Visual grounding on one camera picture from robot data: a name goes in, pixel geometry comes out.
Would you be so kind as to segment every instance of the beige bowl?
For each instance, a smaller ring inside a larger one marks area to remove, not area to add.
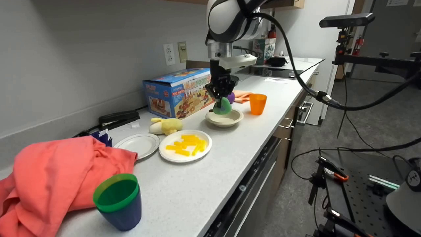
[[[236,109],[232,109],[227,114],[216,114],[214,112],[206,113],[206,121],[217,127],[232,127],[244,118],[244,114]]]

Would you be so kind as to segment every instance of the electrical outlet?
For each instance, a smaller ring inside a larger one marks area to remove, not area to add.
[[[179,42],[179,56],[180,62],[187,62],[187,44],[186,42]]]
[[[167,66],[173,65],[176,63],[176,57],[174,56],[174,46],[173,44],[164,44],[164,56]]]

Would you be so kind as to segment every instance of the orange cloth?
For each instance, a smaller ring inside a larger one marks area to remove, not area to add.
[[[55,236],[67,212],[94,207],[104,180],[133,173],[137,154],[105,147],[92,136],[35,143],[0,180],[0,236]]]
[[[246,92],[246,91],[240,91],[240,90],[232,90],[232,92],[235,95],[234,102],[237,102],[240,104],[250,101],[250,95],[253,94],[253,92]]]

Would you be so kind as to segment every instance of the cardboard box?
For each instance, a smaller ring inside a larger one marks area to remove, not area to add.
[[[263,65],[269,58],[273,57],[275,53],[275,41],[275,38],[253,40],[253,50],[260,55],[256,61],[256,65]]]
[[[187,65],[208,65],[187,62]],[[149,112],[164,118],[182,119],[210,105],[205,85],[211,81],[209,68],[188,68],[152,80],[143,81]]]

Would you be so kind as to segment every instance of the purple toy ball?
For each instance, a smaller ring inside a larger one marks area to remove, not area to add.
[[[229,96],[227,97],[228,101],[230,104],[232,104],[235,100],[235,95],[234,93],[231,92],[231,94],[229,94]]]

